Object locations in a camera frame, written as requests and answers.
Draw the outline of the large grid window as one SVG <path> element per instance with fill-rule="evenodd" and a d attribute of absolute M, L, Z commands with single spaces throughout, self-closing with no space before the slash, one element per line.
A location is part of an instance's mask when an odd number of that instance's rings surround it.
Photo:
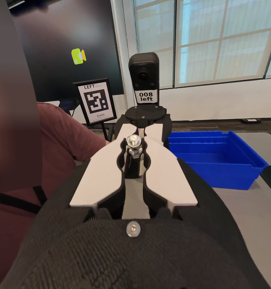
<path fill-rule="evenodd" d="M 136 0 L 133 11 L 160 89 L 271 78 L 271 0 Z"/>

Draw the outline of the large black wall screen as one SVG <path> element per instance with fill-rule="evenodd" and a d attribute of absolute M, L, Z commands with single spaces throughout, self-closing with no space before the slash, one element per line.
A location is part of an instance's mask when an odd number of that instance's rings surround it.
<path fill-rule="evenodd" d="M 124 93 L 111 1 L 24 1 L 9 9 L 37 102 L 75 97 L 74 82 L 108 78 Z"/>

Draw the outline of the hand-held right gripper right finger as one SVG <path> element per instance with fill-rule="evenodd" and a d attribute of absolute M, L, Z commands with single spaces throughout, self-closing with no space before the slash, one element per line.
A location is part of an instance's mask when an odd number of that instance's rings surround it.
<path fill-rule="evenodd" d="M 198 200 L 177 157 L 150 137 L 143 139 L 143 200 L 149 210 L 158 212 L 178 206 L 196 206 Z"/>

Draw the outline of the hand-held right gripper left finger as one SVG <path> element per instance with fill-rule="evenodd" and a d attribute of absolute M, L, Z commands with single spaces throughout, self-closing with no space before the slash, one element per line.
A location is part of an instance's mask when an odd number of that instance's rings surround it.
<path fill-rule="evenodd" d="M 125 201 L 122 170 L 125 151 L 126 137 L 114 140 L 92 156 L 69 205 L 90 207 L 94 211 L 119 210 Z"/>

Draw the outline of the blue plastic bin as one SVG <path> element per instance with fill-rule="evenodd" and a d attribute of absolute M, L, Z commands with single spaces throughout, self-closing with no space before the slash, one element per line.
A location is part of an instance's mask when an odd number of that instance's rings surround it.
<path fill-rule="evenodd" d="M 169 150 L 211 187 L 249 190 L 269 164 L 233 131 L 172 132 Z"/>

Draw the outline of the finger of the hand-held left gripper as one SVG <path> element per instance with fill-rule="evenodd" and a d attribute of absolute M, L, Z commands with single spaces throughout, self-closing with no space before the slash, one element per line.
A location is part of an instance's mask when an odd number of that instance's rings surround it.
<path fill-rule="evenodd" d="M 130 135 L 136 134 L 137 127 L 133 124 L 123 124 L 116 137 L 116 141 L 121 143 L 123 139 L 127 139 Z"/>
<path fill-rule="evenodd" d="M 145 136 L 163 146 L 164 142 L 162 141 L 162 133 L 163 124 L 155 123 L 145 128 Z"/>

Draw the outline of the steel hex bolt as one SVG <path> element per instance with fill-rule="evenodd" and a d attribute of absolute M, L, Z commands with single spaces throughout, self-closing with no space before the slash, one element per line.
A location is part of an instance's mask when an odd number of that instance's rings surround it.
<path fill-rule="evenodd" d="M 140 158 L 142 154 L 142 139 L 136 134 L 130 135 L 127 138 L 127 147 L 133 159 Z"/>

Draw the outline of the steel hex nut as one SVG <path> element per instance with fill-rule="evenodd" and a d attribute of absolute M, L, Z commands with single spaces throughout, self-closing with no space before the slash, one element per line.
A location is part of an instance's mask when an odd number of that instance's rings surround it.
<path fill-rule="evenodd" d="M 131 148 L 136 148 L 136 147 L 141 146 L 141 138 L 136 134 L 128 136 L 126 139 L 126 142 L 127 142 L 127 145 Z"/>

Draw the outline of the framed marker sign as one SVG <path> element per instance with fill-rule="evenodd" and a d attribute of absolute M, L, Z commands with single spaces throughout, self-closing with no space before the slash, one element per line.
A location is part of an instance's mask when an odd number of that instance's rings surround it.
<path fill-rule="evenodd" d="M 73 82 L 87 127 L 101 125 L 105 140 L 111 142 L 113 130 L 107 134 L 106 121 L 117 119 L 108 78 Z"/>

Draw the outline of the black screen cart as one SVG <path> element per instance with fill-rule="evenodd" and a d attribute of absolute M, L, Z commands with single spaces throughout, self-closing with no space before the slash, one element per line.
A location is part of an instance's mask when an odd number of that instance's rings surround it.
<path fill-rule="evenodd" d="M 79 106 L 79 100 L 77 98 L 65 99 L 59 102 L 59 108 L 73 117 L 75 109 Z"/>

